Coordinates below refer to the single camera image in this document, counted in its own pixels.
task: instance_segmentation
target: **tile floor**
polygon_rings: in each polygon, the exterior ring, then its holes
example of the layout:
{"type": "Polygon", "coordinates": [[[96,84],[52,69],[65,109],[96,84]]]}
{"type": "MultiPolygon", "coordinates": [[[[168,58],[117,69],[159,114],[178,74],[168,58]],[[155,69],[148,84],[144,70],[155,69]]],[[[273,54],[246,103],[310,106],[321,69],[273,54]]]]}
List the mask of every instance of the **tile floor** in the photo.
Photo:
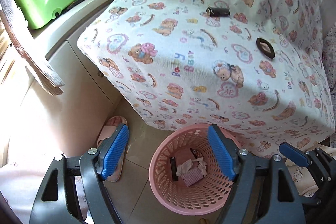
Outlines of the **tile floor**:
{"type": "Polygon", "coordinates": [[[126,118],[130,132],[123,171],[118,182],[105,182],[122,221],[129,224],[198,224],[200,218],[215,223],[219,212],[205,216],[176,214],[157,201],[148,180],[152,156],[161,142],[172,133],[145,124],[132,106],[123,99],[114,116],[126,118]]]}

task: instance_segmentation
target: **cabinet door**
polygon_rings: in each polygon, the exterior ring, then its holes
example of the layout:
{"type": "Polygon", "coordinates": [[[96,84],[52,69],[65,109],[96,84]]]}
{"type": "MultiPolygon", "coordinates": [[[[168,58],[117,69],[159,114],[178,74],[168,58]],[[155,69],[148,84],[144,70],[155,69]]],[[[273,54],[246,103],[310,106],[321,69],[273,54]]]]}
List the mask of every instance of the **cabinet door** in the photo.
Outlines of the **cabinet door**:
{"type": "Polygon", "coordinates": [[[82,62],[85,69],[89,72],[91,77],[97,83],[97,85],[101,88],[101,90],[105,93],[105,95],[110,99],[110,101],[114,104],[114,107],[117,107],[117,104],[122,99],[121,93],[110,83],[110,81],[105,77],[101,77],[101,73],[98,70],[98,67],[92,63],[90,59],[88,59],[77,47],[77,40],[82,32],[105,10],[106,7],[102,8],[97,14],[93,15],[90,19],[88,19],[85,23],[83,23],[77,30],[75,30],[68,38],[70,46],[73,51],[77,55],[78,59],[82,62]]]}
{"type": "Polygon", "coordinates": [[[81,155],[95,141],[113,104],[65,42],[49,60],[65,82],[64,93],[51,96],[34,81],[12,126],[8,161],[34,160],[35,153],[81,155]]]}

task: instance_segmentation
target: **pink plastic basket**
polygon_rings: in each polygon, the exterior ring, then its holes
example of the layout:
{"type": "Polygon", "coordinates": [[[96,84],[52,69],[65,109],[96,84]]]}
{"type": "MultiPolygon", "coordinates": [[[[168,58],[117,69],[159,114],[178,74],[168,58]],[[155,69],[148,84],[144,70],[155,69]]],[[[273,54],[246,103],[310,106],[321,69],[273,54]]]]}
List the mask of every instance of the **pink plastic basket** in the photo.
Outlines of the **pink plastic basket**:
{"type": "MultiPolygon", "coordinates": [[[[158,201],[169,210],[182,215],[205,215],[222,208],[232,182],[223,175],[209,145],[209,124],[195,124],[175,131],[157,148],[149,167],[149,180],[158,201]],[[199,150],[207,165],[207,176],[190,187],[181,178],[172,181],[170,157],[188,149],[199,150]]],[[[240,148],[239,142],[225,129],[221,131],[240,148]]]]}

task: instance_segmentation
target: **blue clamp pad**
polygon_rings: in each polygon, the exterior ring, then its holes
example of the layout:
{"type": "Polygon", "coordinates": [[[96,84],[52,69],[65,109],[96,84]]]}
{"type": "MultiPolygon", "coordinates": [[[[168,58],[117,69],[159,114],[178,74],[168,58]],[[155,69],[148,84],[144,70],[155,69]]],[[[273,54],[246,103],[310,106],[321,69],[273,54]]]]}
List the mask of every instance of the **blue clamp pad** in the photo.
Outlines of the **blue clamp pad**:
{"type": "Polygon", "coordinates": [[[289,158],[292,162],[294,162],[299,167],[308,167],[309,159],[308,156],[300,151],[299,149],[293,147],[289,143],[282,143],[279,146],[279,151],[285,157],[289,158]]]}
{"type": "Polygon", "coordinates": [[[233,181],[237,176],[237,173],[234,170],[238,160],[236,154],[238,150],[237,146],[231,139],[226,138],[215,124],[209,126],[208,141],[218,161],[221,171],[224,175],[228,176],[229,180],[233,181]],[[229,147],[227,149],[224,143],[229,141],[231,141],[234,146],[232,146],[231,143],[228,143],[229,147]]]}
{"type": "Polygon", "coordinates": [[[106,180],[112,175],[118,165],[119,159],[128,141],[128,127],[123,125],[122,128],[117,128],[113,134],[117,134],[117,136],[112,135],[110,137],[114,137],[115,139],[103,158],[103,168],[102,171],[99,172],[103,180],[106,180]]]}

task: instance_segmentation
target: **metal screw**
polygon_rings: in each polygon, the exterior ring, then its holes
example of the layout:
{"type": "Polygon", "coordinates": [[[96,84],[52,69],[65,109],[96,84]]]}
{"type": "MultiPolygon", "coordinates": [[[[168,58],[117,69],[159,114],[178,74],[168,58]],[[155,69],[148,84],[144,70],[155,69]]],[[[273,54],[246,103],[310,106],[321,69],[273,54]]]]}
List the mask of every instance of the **metal screw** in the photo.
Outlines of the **metal screw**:
{"type": "Polygon", "coordinates": [[[58,154],[55,156],[55,160],[61,160],[63,159],[63,155],[62,154],[58,154]]]}
{"type": "Polygon", "coordinates": [[[95,153],[97,153],[97,149],[96,148],[90,148],[89,150],[88,150],[88,153],[90,154],[90,155],[94,155],[95,153]]]}
{"type": "Polygon", "coordinates": [[[279,155],[274,155],[274,156],[273,156],[273,159],[274,159],[275,161],[280,161],[280,160],[281,160],[281,157],[280,157],[279,155]]]}
{"type": "Polygon", "coordinates": [[[249,153],[249,152],[248,152],[247,149],[244,149],[244,148],[239,149],[239,154],[241,154],[241,155],[243,155],[243,156],[246,156],[248,153],[249,153]]]}

